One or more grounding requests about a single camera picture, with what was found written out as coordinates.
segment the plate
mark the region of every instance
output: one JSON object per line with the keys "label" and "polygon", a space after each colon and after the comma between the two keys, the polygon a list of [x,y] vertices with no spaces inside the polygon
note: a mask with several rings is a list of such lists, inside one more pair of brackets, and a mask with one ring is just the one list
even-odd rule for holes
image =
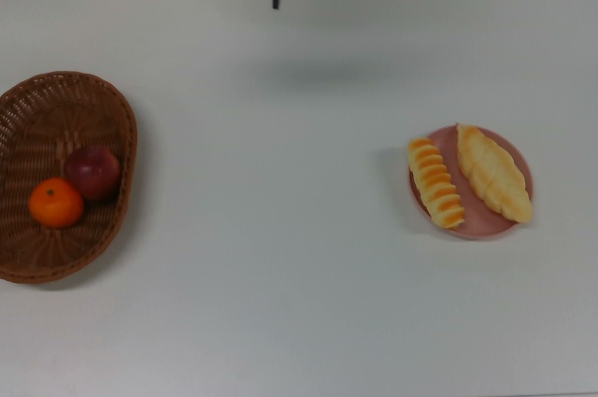
{"label": "plate", "polygon": [[[525,161],[523,155],[515,148],[508,140],[501,135],[485,128],[477,127],[485,136],[494,140],[501,148],[505,149],[515,161],[515,165],[523,174],[525,178],[525,188],[530,195],[530,199],[534,198],[534,179],[530,167]],[[445,165],[448,172],[452,176],[452,183],[457,187],[457,193],[461,196],[462,206],[465,209],[465,222],[455,229],[445,230],[438,226],[438,229],[455,234],[461,238],[471,240],[491,239],[499,235],[504,235],[513,230],[518,223],[507,220],[502,215],[490,210],[484,202],[479,199],[471,189],[469,181],[459,169],[457,161],[457,126],[447,126],[434,131],[427,135],[434,144],[440,149],[440,153],[444,158]],[[425,205],[421,201],[420,192],[418,191],[413,174],[409,170],[409,184],[411,192],[418,208],[423,214],[432,222],[430,214]]]}

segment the bread roll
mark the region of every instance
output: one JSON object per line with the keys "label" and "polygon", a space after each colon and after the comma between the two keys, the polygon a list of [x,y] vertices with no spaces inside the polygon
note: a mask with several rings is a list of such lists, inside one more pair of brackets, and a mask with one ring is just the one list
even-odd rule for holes
{"label": "bread roll", "polygon": [[459,168],[476,196],[509,220],[531,221],[525,178],[511,155],[476,126],[457,124],[457,134]]}
{"label": "bread roll", "polygon": [[420,198],[434,224],[443,229],[457,227],[464,222],[465,210],[461,196],[450,182],[440,151],[429,138],[416,138],[409,142],[409,169],[413,173]]}

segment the woven basket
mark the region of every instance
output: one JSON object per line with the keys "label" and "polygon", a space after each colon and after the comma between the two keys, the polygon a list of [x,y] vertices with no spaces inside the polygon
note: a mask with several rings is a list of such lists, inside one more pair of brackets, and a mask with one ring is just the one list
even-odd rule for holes
{"label": "woven basket", "polygon": [[[50,230],[29,214],[33,188],[63,175],[82,146],[103,144],[122,164],[119,195],[85,203],[74,226]],[[137,144],[133,110],[111,84],[93,75],[53,72],[0,97],[0,278],[44,283],[80,270],[104,252],[124,219]]]}

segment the orange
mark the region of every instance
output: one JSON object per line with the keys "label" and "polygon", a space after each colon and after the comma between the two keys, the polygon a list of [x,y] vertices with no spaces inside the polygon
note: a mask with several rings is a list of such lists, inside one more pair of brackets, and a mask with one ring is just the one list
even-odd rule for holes
{"label": "orange", "polygon": [[64,229],[83,215],[83,197],[61,177],[46,179],[31,193],[29,213],[51,229]]}

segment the red apple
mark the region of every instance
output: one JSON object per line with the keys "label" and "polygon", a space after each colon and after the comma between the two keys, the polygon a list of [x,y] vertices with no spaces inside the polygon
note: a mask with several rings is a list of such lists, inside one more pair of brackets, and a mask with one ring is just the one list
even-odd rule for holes
{"label": "red apple", "polygon": [[92,201],[111,197],[121,185],[121,174],[121,163],[102,145],[77,149],[64,164],[68,181]]}

